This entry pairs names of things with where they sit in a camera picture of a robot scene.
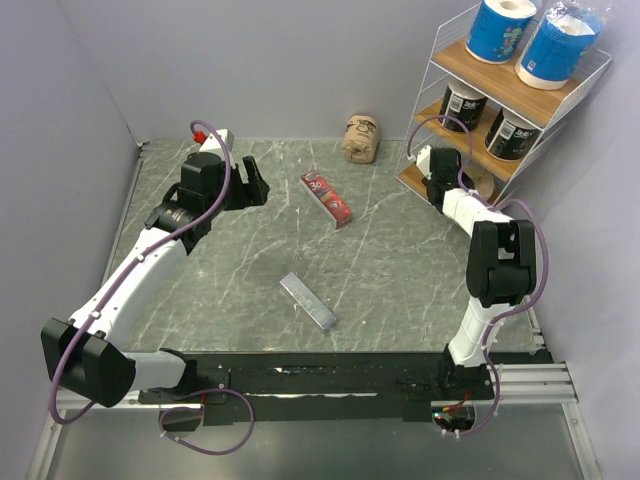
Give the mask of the brown paper roll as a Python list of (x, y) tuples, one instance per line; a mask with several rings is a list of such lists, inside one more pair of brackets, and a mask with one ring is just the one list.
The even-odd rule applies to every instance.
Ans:
[(490, 201), (495, 192), (494, 177), (491, 173), (477, 165), (470, 165), (463, 172), (464, 184), (475, 190), (484, 200)]

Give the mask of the black paper roll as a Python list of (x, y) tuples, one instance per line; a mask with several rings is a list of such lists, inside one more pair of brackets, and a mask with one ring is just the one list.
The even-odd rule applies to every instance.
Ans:
[(519, 161), (532, 149), (540, 134), (540, 129), (501, 108), (485, 138), (485, 149), (499, 160)]

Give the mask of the brown roll with bear print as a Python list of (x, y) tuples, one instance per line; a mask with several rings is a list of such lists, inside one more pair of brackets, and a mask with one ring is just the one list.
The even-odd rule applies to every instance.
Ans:
[(356, 164), (374, 161), (379, 142), (379, 126), (376, 120), (366, 115), (353, 115), (347, 122), (342, 151), (345, 158)]

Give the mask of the blue printed paper roll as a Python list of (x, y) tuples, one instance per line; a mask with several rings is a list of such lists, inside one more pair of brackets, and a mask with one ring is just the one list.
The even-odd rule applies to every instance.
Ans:
[(466, 50), (485, 63), (506, 63), (540, 5), (540, 1), (529, 0), (482, 1), (465, 42)]

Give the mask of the blue clear-wrapped paper roll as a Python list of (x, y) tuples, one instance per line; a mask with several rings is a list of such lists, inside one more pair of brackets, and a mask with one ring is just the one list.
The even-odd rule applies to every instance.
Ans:
[(553, 1), (517, 61), (516, 75), (538, 90), (564, 87), (618, 5), (618, 1)]

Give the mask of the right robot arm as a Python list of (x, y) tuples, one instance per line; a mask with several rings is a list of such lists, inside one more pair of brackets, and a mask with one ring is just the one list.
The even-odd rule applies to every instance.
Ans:
[(427, 146), (416, 166), (429, 203), (470, 238), (465, 284), (469, 303), (448, 351), (453, 364), (437, 374), (437, 386), (456, 399), (472, 386), (467, 368), (486, 362), (499, 323), (536, 287), (535, 229), (494, 209), (464, 180), (461, 154)]

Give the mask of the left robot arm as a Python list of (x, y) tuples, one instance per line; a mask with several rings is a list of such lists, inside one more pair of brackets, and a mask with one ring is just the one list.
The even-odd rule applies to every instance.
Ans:
[(134, 247), (101, 289), (68, 320), (51, 319), (43, 327), (53, 383), (103, 407), (136, 390), (163, 389), (177, 402), (196, 394), (195, 360), (172, 349), (134, 354), (121, 346), (165, 277), (210, 232), (218, 214), (266, 203), (270, 187), (255, 159), (242, 161), (244, 173), (215, 152), (187, 157), (179, 181), (151, 211)]

